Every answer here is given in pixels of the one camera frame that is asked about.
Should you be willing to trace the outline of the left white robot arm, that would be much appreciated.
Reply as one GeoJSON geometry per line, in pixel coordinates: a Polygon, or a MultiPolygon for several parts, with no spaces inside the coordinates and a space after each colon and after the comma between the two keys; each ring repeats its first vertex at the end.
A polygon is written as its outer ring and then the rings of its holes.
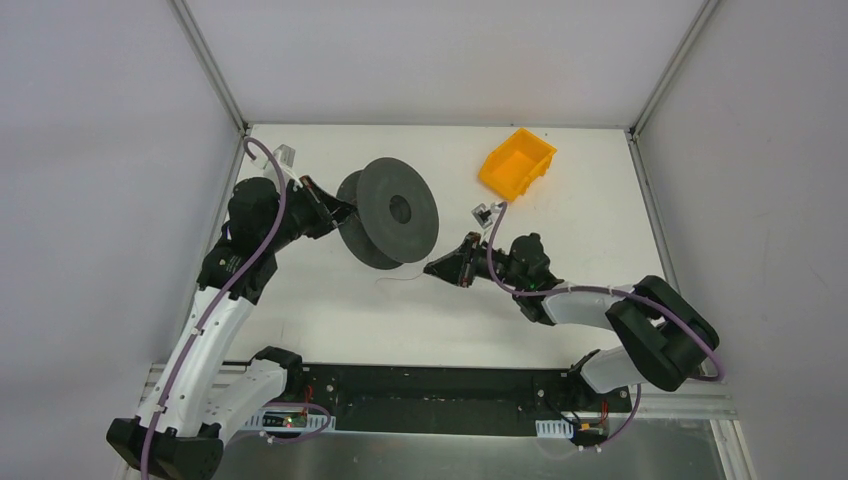
{"type": "Polygon", "coordinates": [[[300,238],[331,233],[356,208],[304,176],[284,188],[267,178],[242,180],[227,210],[162,376],[138,412],[113,420],[107,432],[108,444],[144,476],[209,479],[226,444],[262,406],[309,398],[301,356],[271,346],[257,352],[223,392],[215,394],[212,387],[236,334],[277,271],[277,252],[300,238]]]}

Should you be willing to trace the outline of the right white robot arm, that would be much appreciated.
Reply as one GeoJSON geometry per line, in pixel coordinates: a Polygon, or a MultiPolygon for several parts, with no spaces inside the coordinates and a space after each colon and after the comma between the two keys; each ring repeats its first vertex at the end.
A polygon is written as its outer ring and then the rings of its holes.
{"type": "Polygon", "coordinates": [[[607,393],[648,383],[673,392],[714,359],[716,330],[664,279],[648,275],[632,286],[574,285],[556,277],[536,233],[516,238],[508,251],[491,249],[477,232],[424,273],[461,288],[477,279],[508,293],[531,322],[582,325],[613,332],[619,346],[586,354],[568,372],[569,400],[595,408],[607,393]]]}

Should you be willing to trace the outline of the black cable spool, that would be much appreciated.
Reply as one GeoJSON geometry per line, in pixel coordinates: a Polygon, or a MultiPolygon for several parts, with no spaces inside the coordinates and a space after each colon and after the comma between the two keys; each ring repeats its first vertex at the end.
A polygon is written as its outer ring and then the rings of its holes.
{"type": "Polygon", "coordinates": [[[425,179],[407,163],[377,158],[348,175],[336,197],[355,207],[339,232],[363,264],[393,270],[433,251],[440,227],[438,207],[425,179]]]}

